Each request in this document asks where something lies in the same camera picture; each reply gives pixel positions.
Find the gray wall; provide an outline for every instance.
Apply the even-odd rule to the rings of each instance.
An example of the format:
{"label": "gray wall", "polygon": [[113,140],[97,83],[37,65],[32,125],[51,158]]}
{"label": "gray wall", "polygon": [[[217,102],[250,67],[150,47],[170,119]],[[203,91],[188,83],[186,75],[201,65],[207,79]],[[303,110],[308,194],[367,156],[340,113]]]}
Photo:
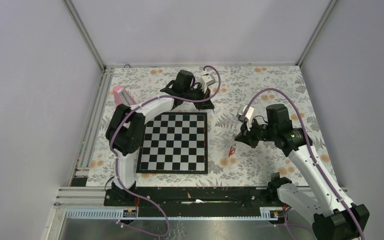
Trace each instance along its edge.
{"label": "gray wall", "polygon": [[329,0],[73,0],[107,64],[295,63]]}
{"label": "gray wall", "polygon": [[0,0],[0,239],[40,239],[99,74],[61,0]]}
{"label": "gray wall", "polygon": [[384,1],[339,1],[302,73],[338,180],[384,239]]}

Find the checkered board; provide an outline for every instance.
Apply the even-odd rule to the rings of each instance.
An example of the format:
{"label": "checkered board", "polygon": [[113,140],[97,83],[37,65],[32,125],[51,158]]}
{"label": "checkered board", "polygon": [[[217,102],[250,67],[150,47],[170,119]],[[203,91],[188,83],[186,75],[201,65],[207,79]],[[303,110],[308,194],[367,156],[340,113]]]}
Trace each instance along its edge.
{"label": "checkered board", "polygon": [[207,113],[166,112],[149,121],[137,173],[207,174]]}

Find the reflective metal surface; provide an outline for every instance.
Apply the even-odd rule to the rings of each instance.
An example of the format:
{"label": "reflective metal surface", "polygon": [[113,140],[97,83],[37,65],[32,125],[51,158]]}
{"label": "reflective metal surface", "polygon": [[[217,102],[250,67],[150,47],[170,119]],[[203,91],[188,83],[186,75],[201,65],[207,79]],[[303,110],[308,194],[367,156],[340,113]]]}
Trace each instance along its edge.
{"label": "reflective metal surface", "polygon": [[[303,224],[300,216],[291,214],[291,222]],[[166,230],[164,221],[137,220],[131,223],[154,233]],[[121,228],[114,220],[92,220],[67,218],[61,235],[62,240],[291,240],[284,226],[271,225],[268,221],[235,220],[172,220],[167,237],[154,237],[129,228]],[[312,232],[305,228],[291,226],[298,240],[315,240]]]}

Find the gray leaf pattern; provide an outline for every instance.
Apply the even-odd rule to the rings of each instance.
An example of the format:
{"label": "gray leaf pattern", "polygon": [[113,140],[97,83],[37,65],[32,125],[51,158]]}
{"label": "gray leaf pattern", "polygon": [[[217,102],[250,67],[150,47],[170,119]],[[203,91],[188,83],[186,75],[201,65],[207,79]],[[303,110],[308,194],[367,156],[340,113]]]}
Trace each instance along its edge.
{"label": "gray leaf pattern", "polygon": [[[228,156],[230,147],[235,143],[233,135],[237,135],[240,131],[241,123],[236,118],[238,109],[246,105],[257,92],[264,88],[280,89],[292,98],[304,118],[305,127],[320,159],[335,177],[299,67],[221,66],[216,68],[220,73],[222,85],[220,92],[212,99],[215,109],[205,110],[208,114],[208,174],[137,173],[137,186],[266,186],[271,174],[276,172],[280,172],[282,177],[288,177],[297,186],[307,186],[303,175],[272,142],[260,142],[254,149],[237,142],[236,153]],[[140,103],[159,93],[160,89],[174,80],[182,69],[196,75],[204,73],[201,67],[115,69],[92,154],[87,186],[102,187],[114,175],[114,156],[109,150],[108,141],[105,138],[105,131],[116,108],[113,88],[122,85]],[[211,93],[214,93],[216,89],[216,84],[210,86]],[[276,92],[263,93],[252,106],[258,115],[266,117],[266,106],[277,103],[287,106],[294,126],[299,127],[299,121],[293,108]],[[173,109],[172,112],[197,112],[197,110],[192,103],[184,103]]]}

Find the robotic arm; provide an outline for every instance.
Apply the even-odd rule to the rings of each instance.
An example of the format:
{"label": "robotic arm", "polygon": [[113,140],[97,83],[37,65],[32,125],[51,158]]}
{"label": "robotic arm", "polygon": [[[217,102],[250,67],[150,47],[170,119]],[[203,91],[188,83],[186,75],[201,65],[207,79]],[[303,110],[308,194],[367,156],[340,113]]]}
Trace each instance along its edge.
{"label": "robotic arm", "polygon": [[[336,189],[342,199],[338,199],[324,180],[317,165],[328,173],[323,163],[316,154],[316,162],[311,159],[302,128],[293,128],[289,118],[288,109],[283,104],[273,104],[266,108],[267,122],[259,124],[254,117],[254,108],[250,107],[244,115],[246,106],[238,113],[238,118],[243,122],[240,133],[235,140],[255,148],[259,141],[274,142],[286,157],[295,164],[304,176],[318,203],[301,192],[292,182],[282,177],[268,183],[270,198],[273,202],[282,202],[294,208],[310,224],[315,236],[319,240],[354,239],[359,236],[356,225],[350,214],[346,211],[341,201],[351,209],[362,229],[365,228],[369,218],[369,211],[364,206],[355,205],[338,186],[330,174],[329,182]],[[316,149],[310,140],[311,150]]]}
{"label": "robotic arm", "polygon": [[[143,136],[145,134],[145,125],[148,121],[154,119],[156,116],[170,111],[177,106],[181,105],[184,101],[180,99],[174,99],[167,96],[167,94],[179,98],[188,100],[204,100],[210,95],[210,89],[208,86],[214,84],[216,79],[211,74],[204,74],[199,77],[195,77],[193,73],[181,70],[175,80],[172,80],[157,97],[158,100],[144,103],[126,106],[120,104],[115,109],[114,115],[106,130],[105,137],[109,141],[113,138],[117,128],[121,124],[122,120],[129,114],[132,109],[138,106],[143,106],[136,112],[134,112],[126,121],[126,124],[121,127],[118,134],[114,139],[114,150],[118,153],[118,173],[120,174],[120,180],[123,185],[130,189],[135,183],[135,171],[134,171],[134,158],[137,156],[137,151],[142,145]],[[214,105],[210,100],[204,102],[194,102],[196,109],[214,109]],[[123,189],[117,180],[113,183],[119,188]]]}

